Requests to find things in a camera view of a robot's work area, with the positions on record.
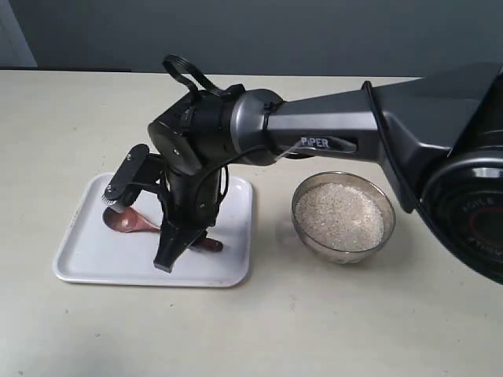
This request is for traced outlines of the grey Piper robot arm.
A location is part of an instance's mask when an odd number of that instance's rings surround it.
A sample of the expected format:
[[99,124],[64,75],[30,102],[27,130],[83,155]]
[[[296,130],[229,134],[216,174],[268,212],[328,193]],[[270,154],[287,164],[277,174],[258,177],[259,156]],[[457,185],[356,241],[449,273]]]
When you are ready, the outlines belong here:
[[163,219],[154,264],[171,271],[213,226],[232,163],[323,156],[377,163],[406,212],[478,274],[502,281],[502,66],[465,65],[422,79],[285,101],[217,87],[177,56],[163,62],[187,93],[148,127],[102,196],[113,210],[154,193]]

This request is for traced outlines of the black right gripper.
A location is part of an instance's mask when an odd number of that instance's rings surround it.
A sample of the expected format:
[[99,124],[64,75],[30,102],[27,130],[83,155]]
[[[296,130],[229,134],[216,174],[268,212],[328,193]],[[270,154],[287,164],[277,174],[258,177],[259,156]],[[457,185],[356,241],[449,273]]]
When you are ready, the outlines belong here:
[[105,187],[102,201],[117,213],[142,189],[157,195],[163,220],[153,265],[159,270],[171,273],[176,260],[216,223],[225,192],[221,172],[239,154],[231,141],[231,112],[244,92],[237,84],[185,94],[148,126],[157,152],[135,145]]

